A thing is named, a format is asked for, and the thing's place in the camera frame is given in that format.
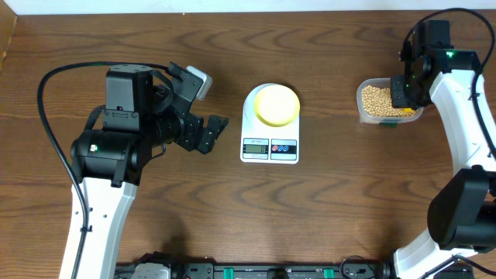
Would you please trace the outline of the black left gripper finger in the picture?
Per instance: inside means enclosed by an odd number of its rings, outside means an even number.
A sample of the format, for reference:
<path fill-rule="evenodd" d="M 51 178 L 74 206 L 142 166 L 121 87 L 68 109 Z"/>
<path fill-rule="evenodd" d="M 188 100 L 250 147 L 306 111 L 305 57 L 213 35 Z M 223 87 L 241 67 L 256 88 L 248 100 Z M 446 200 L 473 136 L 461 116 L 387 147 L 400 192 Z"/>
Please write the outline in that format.
<path fill-rule="evenodd" d="M 210 153 L 216 143 L 217 135 L 215 132 L 210 129 L 203 129 L 197 138 L 197 144 L 195 149 L 202 153 L 207 154 Z"/>
<path fill-rule="evenodd" d="M 215 142 L 228 124 L 228 118 L 219 115 L 210 115 L 206 127 L 207 140 L 209 142 Z"/>

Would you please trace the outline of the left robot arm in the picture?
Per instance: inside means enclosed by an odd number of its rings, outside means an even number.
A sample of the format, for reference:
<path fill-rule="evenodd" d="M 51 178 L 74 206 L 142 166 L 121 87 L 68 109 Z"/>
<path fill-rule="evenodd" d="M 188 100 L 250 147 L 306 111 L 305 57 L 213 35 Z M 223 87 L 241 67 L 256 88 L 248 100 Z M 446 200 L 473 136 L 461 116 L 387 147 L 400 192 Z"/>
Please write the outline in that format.
<path fill-rule="evenodd" d="M 192 66 L 108 69 L 105 105 L 90 114 L 71 146 L 76 183 L 60 277 L 113 277 L 123 225 L 153 148 L 176 143 L 207 154 L 227 127 L 227 118 L 204 120 L 190 112 L 211 85 L 212 78 Z"/>

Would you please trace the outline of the pale yellow bowl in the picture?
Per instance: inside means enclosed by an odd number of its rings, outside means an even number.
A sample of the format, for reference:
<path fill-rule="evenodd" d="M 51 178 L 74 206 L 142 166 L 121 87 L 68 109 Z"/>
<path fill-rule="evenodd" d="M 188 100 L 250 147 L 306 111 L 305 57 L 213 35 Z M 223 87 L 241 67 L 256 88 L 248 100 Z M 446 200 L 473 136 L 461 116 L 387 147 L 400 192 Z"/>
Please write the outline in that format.
<path fill-rule="evenodd" d="M 296 93 L 281 84 L 269 84 L 254 99 L 255 116 L 270 127 L 287 126 L 299 117 L 300 101 Z"/>

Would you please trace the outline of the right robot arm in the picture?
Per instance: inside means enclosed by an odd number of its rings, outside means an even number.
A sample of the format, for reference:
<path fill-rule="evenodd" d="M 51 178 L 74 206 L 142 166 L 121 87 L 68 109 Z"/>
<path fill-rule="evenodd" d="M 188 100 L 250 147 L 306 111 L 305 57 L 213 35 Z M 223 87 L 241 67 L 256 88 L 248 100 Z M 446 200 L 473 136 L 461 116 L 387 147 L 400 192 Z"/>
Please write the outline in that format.
<path fill-rule="evenodd" d="M 431 201 L 427 228 L 394 252 L 384 278 L 433 278 L 458 260 L 495 248 L 495 122 L 484 94 L 484 63 L 456 50 L 445 20 L 423 19 L 403 43 L 405 73 L 391 80 L 395 108 L 434 105 L 443 122 L 453 177 Z"/>

